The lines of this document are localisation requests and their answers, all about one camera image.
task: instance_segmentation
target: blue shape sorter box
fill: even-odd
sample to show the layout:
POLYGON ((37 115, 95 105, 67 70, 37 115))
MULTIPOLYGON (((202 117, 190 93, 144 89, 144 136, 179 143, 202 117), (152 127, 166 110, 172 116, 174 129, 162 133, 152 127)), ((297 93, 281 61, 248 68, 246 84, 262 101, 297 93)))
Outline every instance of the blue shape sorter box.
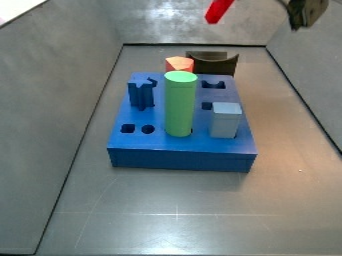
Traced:
POLYGON ((183 138, 164 131, 164 73, 132 73, 130 81, 148 78, 158 81, 155 106, 131 106, 127 89, 107 144, 112 166, 248 172, 258 151, 244 111, 235 138, 210 137, 212 103, 240 104, 232 77, 198 75, 192 133, 183 138))

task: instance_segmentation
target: rectangular hole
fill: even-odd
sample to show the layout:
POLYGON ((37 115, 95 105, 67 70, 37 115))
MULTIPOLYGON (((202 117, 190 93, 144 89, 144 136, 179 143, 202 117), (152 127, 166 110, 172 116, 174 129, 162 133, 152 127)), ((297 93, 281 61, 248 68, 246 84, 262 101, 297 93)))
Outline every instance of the rectangular hole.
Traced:
POLYGON ((216 84, 211 84, 207 81, 202 81, 202 88, 208 89, 226 89, 226 84, 223 81, 219 81, 216 84))

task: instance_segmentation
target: red object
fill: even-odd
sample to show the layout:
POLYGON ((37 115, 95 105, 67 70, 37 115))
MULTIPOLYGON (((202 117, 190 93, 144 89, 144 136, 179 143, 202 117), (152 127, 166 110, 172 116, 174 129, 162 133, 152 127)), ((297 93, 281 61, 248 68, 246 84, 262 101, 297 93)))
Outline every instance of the red object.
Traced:
POLYGON ((206 13, 206 20, 208 24, 216 24, 228 10, 231 4, 234 3, 234 0, 214 0, 207 13, 206 13))

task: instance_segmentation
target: green cylinder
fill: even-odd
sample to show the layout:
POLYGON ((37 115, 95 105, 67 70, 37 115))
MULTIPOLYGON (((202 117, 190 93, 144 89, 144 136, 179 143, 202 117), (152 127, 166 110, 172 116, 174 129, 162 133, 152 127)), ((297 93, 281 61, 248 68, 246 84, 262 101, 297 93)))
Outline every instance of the green cylinder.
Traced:
POLYGON ((198 76, 186 71, 166 75, 166 132, 175 137, 191 134, 198 76))

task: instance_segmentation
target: light blue cube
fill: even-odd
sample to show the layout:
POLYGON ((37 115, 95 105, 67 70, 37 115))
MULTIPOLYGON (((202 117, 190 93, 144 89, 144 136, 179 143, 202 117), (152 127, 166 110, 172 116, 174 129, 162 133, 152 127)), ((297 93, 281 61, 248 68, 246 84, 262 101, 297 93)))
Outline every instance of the light blue cube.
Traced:
POLYGON ((210 136, 212 138, 235 138, 240 117, 242 109, 239 103, 214 102, 210 136))

